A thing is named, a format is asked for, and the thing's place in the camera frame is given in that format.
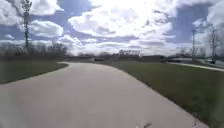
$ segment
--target tree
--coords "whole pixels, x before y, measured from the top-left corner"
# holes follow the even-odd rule
[[[187,54],[187,48],[186,47],[181,47],[180,52],[177,55],[181,56],[181,57],[186,57],[186,54]]]
[[[67,55],[67,47],[64,44],[52,42],[48,47],[47,52],[54,58],[60,58]]]
[[[215,62],[216,49],[219,46],[217,29],[213,25],[208,30],[208,43],[212,49],[212,60]]]
[[[25,36],[25,45],[27,52],[29,53],[29,17],[30,17],[30,7],[32,6],[32,2],[29,0],[21,0],[23,12],[23,20],[24,20],[24,36]]]
[[[205,58],[205,56],[206,56],[206,49],[205,48],[199,48],[198,49],[198,57]]]
[[[23,47],[12,43],[1,43],[0,51],[1,59],[5,60],[22,59],[25,57]]]

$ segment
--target utility pole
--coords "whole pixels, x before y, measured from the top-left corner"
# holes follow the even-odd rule
[[[192,30],[192,41],[193,41],[193,43],[192,43],[192,61],[194,61],[194,59],[195,59],[195,33],[196,33],[196,30]]]

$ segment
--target grass lawn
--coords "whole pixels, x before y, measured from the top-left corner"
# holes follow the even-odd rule
[[[198,118],[216,127],[224,120],[224,73],[162,63],[114,62]]]
[[[5,84],[66,67],[48,61],[8,61],[0,62],[0,84]]]

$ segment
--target road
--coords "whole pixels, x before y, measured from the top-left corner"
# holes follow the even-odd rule
[[[70,63],[0,86],[1,128],[194,128],[186,111],[112,67]],[[207,128],[198,122],[197,128]]]

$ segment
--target treeline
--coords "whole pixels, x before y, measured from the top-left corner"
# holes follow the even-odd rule
[[[63,59],[67,56],[67,47],[61,43],[29,43],[29,49],[23,44],[1,43],[0,60],[50,60]]]
[[[94,55],[90,53],[80,53],[78,56],[72,56],[69,60],[78,61],[141,61],[141,62],[164,62],[166,60],[165,56],[161,55],[151,55],[151,56],[139,56],[139,55],[121,55],[119,53],[106,53],[102,52],[99,55]]]

